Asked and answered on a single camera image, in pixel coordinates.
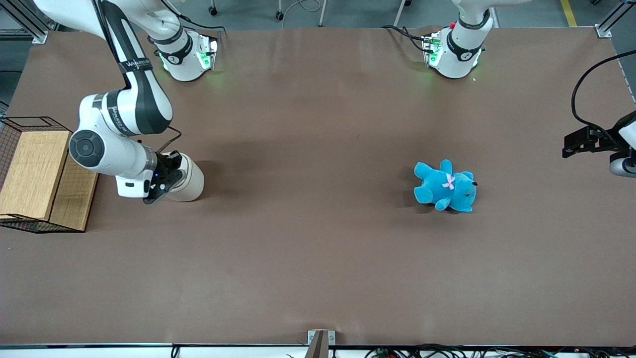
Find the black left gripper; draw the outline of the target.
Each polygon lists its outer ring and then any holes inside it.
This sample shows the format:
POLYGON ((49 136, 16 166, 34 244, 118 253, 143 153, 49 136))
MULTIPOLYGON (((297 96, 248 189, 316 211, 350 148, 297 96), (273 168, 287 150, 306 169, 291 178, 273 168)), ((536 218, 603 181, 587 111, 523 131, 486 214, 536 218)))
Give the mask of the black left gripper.
POLYGON ((621 152, 622 138, 616 128, 603 129, 598 125, 585 126, 564 137, 562 158, 582 152, 621 152))

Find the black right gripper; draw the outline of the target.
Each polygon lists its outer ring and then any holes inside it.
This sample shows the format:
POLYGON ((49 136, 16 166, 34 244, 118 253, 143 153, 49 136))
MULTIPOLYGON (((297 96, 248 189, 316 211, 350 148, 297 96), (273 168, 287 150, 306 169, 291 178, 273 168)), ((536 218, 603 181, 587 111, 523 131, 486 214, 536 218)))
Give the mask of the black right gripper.
POLYGON ((185 179, 185 170, 181 169, 182 160, 180 152, 170 152, 166 155, 157 153, 157 165, 149 181, 148 196, 143 198, 143 204, 153 204, 185 179))

